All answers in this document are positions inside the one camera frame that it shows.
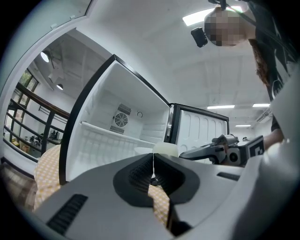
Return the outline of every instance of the freezer door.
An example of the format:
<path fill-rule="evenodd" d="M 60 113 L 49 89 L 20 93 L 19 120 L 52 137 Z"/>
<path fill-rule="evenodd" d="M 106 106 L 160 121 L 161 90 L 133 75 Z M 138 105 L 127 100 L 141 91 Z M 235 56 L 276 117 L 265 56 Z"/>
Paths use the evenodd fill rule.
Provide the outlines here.
<path fill-rule="evenodd" d="M 131 81 L 131 84 L 135 82 L 133 87 L 128 87 L 128 85 L 126 85 L 128 79 L 134 79 L 134 81 Z M 97 112 L 95 109 L 99 105 L 100 96 L 104 96 L 105 94 L 108 96 L 108 93 L 111 93 L 109 90 L 114 91 L 113 93 L 115 98 L 108 99 L 106 97 L 106 101 L 109 103 L 105 106 L 109 109 L 105 109 L 105 111 L 100 112 L 100 116 L 104 121 L 104 123 L 101 122 L 101 124 L 105 125 L 105 127 L 102 127 L 102 125 L 94 123 L 91 119 L 94 119 L 94 112 Z M 146 108 L 148 112 L 151 112 L 153 108 L 157 108 L 159 111 L 168 111 L 170 106 L 167 100 L 141 75 L 139 75 L 116 55 L 111 56 L 85 85 L 70 113 L 60 148 L 59 177 L 61 185 L 65 184 L 69 179 L 76 177 L 73 173 L 78 174 L 80 171 L 89 170 L 91 166 L 98 166 L 98 162 L 95 159 L 92 159 L 91 156 L 99 156 L 99 154 L 97 154 L 98 150 L 96 150 L 95 146 L 99 146 L 101 148 L 104 148 L 105 146 L 104 143 L 99 142 L 100 140 L 105 142 L 105 139 L 103 139 L 104 132 L 110 133 L 110 131 L 112 131 L 109 129 L 109 126 L 106 126 L 107 122 L 111 123 L 113 117 L 110 117 L 110 115 L 108 116 L 108 113 L 110 114 L 112 109 L 113 113 L 115 113 L 115 110 L 118 107 L 114 109 L 112 105 L 117 101 L 116 99 L 121 98 L 120 95 L 129 96 L 127 100 L 135 102 L 138 106 L 148 104 Z M 155 130 L 150 128 L 148 132 L 153 133 L 154 131 Z M 145 142 L 146 144 L 146 141 L 147 140 L 143 141 L 142 139 L 136 139 L 134 142 Z M 115 144 L 113 144 L 114 142 L 116 141 L 109 140 L 109 143 L 106 142 L 109 147 L 105 150 L 109 151 L 109 149 L 115 147 Z M 123 154 L 124 158 L 132 157 L 132 152 L 134 152 L 134 150 L 129 149 L 128 147 L 125 149 L 130 150 L 129 154 L 131 155 L 127 156 L 126 154 Z M 84 156 L 86 155 L 87 158 L 90 158 L 89 166 L 86 164 L 84 159 Z"/>
<path fill-rule="evenodd" d="M 229 118 L 206 110 L 174 104 L 165 142 L 178 146 L 179 154 L 229 134 Z"/>

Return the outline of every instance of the refrigerator fan vent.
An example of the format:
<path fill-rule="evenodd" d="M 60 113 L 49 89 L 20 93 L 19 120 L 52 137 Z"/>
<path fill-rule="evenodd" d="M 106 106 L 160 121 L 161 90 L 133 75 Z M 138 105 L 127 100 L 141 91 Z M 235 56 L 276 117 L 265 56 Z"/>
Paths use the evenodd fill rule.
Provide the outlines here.
<path fill-rule="evenodd" d="M 119 113 L 114 118 L 114 121 L 119 127 L 123 127 L 128 123 L 128 118 L 125 114 Z"/>
<path fill-rule="evenodd" d="M 122 134 L 124 133 L 124 130 L 122 128 L 119 128 L 119 127 L 115 127 L 115 126 L 111 126 L 111 128 L 109 129 L 111 132 L 114 132 L 114 133 L 119 133 L 119 134 Z"/>
<path fill-rule="evenodd" d="M 127 114 L 127 115 L 130 115 L 130 113 L 131 113 L 131 108 L 125 106 L 124 104 L 120 104 L 119 107 L 118 107 L 118 110 L 119 110 L 120 112 L 122 112 L 122 113 Z"/>

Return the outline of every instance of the robotic hand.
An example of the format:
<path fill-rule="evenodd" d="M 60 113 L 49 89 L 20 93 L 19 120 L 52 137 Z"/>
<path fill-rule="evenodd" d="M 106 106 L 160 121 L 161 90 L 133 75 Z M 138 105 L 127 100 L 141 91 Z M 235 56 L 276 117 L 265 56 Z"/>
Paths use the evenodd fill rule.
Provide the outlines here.
<path fill-rule="evenodd" d="M 180 154 L 180 158 L 200 160 L 209 158 L 213 164 L 243 166 L 248 159 L 264 153 L 263 136 L 248 142 L 239 142 L 234 135 L 221 135 L 213 138 L 212 143 Z"/>

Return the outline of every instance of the hair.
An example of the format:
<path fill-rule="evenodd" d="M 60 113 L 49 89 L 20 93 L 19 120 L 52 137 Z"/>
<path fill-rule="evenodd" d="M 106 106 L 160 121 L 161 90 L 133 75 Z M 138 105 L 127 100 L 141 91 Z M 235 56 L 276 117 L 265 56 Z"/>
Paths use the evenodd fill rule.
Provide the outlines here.
<path fill-rule="evenodd" d="M 211 17 L 211 15 L 222 11 L 222 8 L 217 6 L 215 9 L 205 17 L 204 19 L 204 32 L 206 33 L 208 39 L 212 41 L 215 45 L 221 46 L 222 43 L 220 41 L 216 41 L 216 32 L 211 29 L 211 23 L 207 23 L 207 20 Z M 269 81 L 268 81 L 268 65 L 266 61 L 264 60 L 262 56 L 262 52 L 259 49 L 258 42 L 255 39 L 249 39 L 248 40 L 250 45 L 252 46 L 253 54 L 254 54 L 254 59 L 255 59 L 255 64 L 256 64 L 256 74 L 258 77 L 261 79 L 263 84 L 266 86 L 269 86 Z"/>

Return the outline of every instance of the ceiling light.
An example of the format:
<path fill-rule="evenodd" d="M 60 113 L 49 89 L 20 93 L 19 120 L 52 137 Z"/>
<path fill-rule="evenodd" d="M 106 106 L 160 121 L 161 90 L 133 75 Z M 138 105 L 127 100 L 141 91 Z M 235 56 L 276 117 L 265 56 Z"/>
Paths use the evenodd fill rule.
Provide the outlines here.
<path fill-rule="evenodd" d="M 242 11 L 242 8 L 240 6 L 232 6 L 233 9 L 239 11 L 239 12 L 243 12 Z M 193 14 L 190 14 L 188 16 L 185 16 L 182 18 L 182 20 L 184 21 L 184 23 L 187 25 L 187 26 L 190 26 L 190 25 L 193 25 L 195 23 L 200 23 L 200 22 L 203 22 L 205 17 L 210 14 L 212 11 L 214 10 L 214 8 L 210 8 L 210 9 L 206 9 L 206 10 L 203 10 L 203 11 L 200 11 L 200 12 L 197 12 L 197 13 L 193 13 Z M 226 8 L 226 10 L 228 11 L 233 11 L 232 9 L 230 8 Z"/>
<path fill-rule="evenodd" d="M 58 84 L 58 85 L 56 85 L 56 87 L 58 87 L 60 90 L 64 89 L 64 86 L 62 84 Z"/>
<path fill-rule="evenodd" d="M 42 57 L 42 59 L 45 61 L 45 62 L 49 62 L 49 56 L 48 56 L 48 54 L 47 53 L 45 53 L 45 52 L 41 52 L 41 57 Z"/>
<path fill-rule="evenodd" d="M 248 128 L 251 125 L 245 124 L 245 125 L 235 125 L 237 128 Z"/>
<path fill-rule="evenodd" d="M 208 106 L 207 107 L 207 109 L 224 109 L 224 108 L 234 108 L 234 105 Z"/>
<path fill-rule="evenodd" d="M 269 107 L 270 103 L 253 104 L 252 107 Z"/>

